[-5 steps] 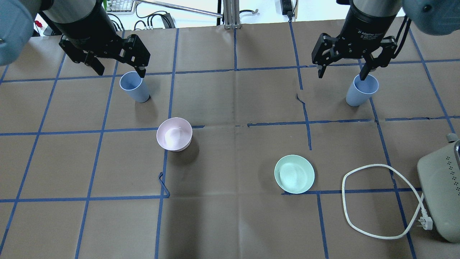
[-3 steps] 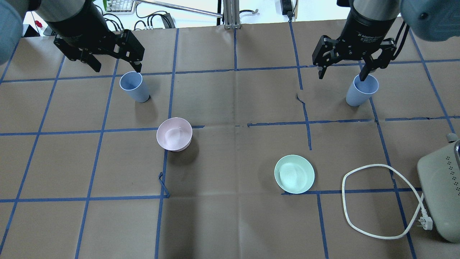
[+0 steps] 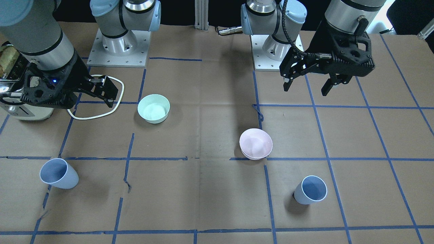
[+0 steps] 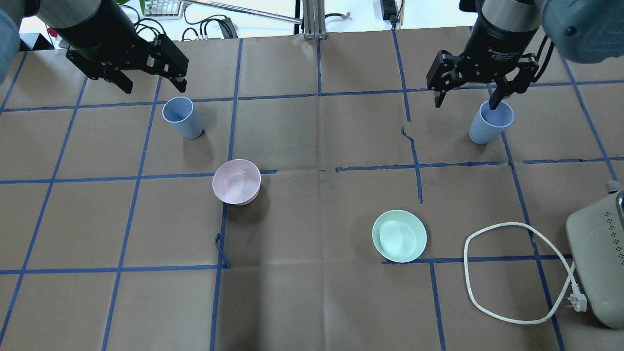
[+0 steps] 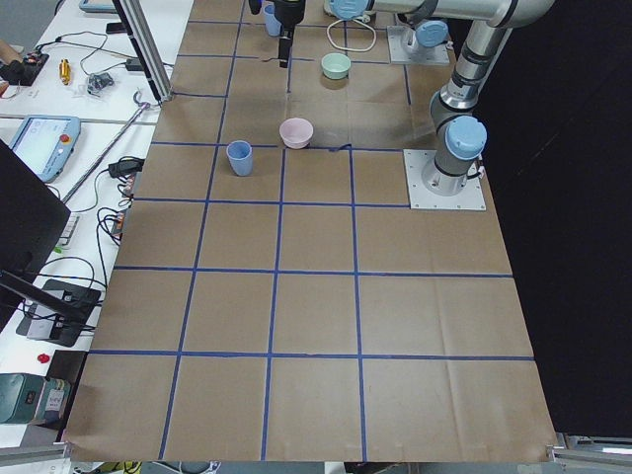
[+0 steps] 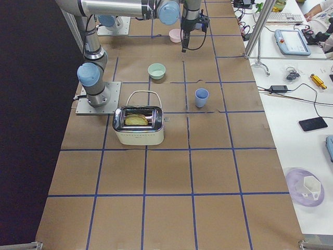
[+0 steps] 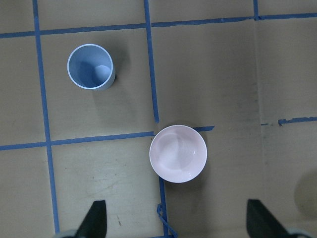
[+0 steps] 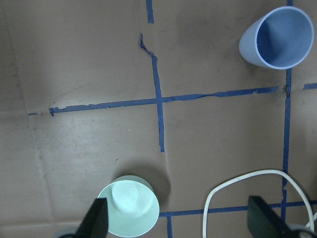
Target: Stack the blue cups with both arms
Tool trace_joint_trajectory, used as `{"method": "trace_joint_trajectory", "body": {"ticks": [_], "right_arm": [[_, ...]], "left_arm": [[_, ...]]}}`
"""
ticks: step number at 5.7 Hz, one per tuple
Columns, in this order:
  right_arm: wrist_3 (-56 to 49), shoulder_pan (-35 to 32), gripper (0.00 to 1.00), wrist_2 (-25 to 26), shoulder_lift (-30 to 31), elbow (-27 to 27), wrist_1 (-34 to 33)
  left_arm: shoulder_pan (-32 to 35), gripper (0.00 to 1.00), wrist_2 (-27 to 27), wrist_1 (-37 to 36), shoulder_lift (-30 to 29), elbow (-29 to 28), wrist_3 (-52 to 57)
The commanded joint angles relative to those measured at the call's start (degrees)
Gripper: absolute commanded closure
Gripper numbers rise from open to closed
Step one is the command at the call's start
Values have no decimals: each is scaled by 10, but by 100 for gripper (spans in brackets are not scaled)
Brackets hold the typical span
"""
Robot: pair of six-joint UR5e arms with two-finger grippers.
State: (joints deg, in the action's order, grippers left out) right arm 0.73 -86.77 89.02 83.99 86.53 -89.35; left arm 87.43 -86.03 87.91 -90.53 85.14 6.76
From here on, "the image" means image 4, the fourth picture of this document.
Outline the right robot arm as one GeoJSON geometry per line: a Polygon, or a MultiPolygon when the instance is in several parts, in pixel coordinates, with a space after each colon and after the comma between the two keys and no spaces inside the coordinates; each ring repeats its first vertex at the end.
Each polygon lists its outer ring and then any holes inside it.
{"type": "Polygon", "coordinates": [[[466,83],[494,83],[489,106],[497,109],[541,78],[539,58],[547,65],[554,50],[580,64],[621,57],[623,7],[621,0],[461,0],[459,9],[477,20],[461,54],[441,50],[431,64],[435,107],[466,83]]]}

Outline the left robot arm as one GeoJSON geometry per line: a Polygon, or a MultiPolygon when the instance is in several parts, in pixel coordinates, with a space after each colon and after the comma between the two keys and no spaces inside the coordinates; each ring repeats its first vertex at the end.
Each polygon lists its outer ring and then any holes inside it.
{"type": "Polygon", "coordinates": [[[66,57],[87,78],[102,78],[129,94],[133,82],[125,71],[139,70],[186,91],[189,59],[165,33],[153,41],[141,38],[115,0],[3,0],[0,14],[1,79],[20,48],[22,20],[36,16],[68,43],[66,57]]]}

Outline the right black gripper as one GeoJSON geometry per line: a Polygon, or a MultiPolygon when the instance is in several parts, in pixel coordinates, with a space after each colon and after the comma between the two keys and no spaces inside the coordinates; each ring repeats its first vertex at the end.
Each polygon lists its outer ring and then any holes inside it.
{"type": "Polygon", "coordinates": [[[526,53],[534,32],[472,32],[459,55],[440,50],[427,73],[434,106],[442,106],[448,91],[468,83],[495,83],[488,102],[497,109],[504,98],[523,94],[539,69],[534,53],[526,53]]]}

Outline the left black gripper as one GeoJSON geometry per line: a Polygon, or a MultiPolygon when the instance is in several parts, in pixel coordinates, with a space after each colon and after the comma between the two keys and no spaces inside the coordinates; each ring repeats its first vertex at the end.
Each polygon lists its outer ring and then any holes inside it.
{"type": "Polygon", "coordinates": [[[135,23],[118,5],[97,5],[89,17],[65,29],[65,39],[87,61],[114,66],[86,69],[85,75],[92,80],[102,78],[130,94],[133,82],[115,67],[136,69],[167,78],[184,93],[189,68],[187,56],[157,29],[152,30],[152,41],[140,37],[138,32],[135,23]]]}

